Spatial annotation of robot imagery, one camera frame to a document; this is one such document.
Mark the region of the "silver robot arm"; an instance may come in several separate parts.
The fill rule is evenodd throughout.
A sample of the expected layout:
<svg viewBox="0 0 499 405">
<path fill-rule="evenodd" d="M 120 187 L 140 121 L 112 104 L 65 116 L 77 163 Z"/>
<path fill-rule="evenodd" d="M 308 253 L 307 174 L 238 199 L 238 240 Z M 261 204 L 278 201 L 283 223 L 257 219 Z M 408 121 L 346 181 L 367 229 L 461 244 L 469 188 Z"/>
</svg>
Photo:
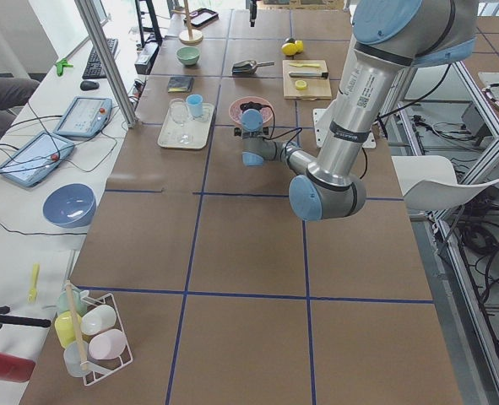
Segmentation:
<svg viewBox="0 0 499 405">
<path fill-rule="evenodd" d="M 296 173 L 289 199 L 300 219 L 357 213 L 366 201 L 366 188 L 351 169 L 397 73 L 467 58 L 475 48 L 477 15 L 476 1 L 359 2 L 342 89 L 327 109 L 331 120 L 318 156 L 294 142 L 266 138 L 260 111 L 249 108 L 241 114 L 243 163 L 285 162 Z"/>
<path fill-rule="evenodd" d="M 249 13 L 250 13 L 250 26 L 254 27 L 256 24 L 257 16 L 258 16 L 258 1 L 250 0 L 249 1 Z"/>
</svg>

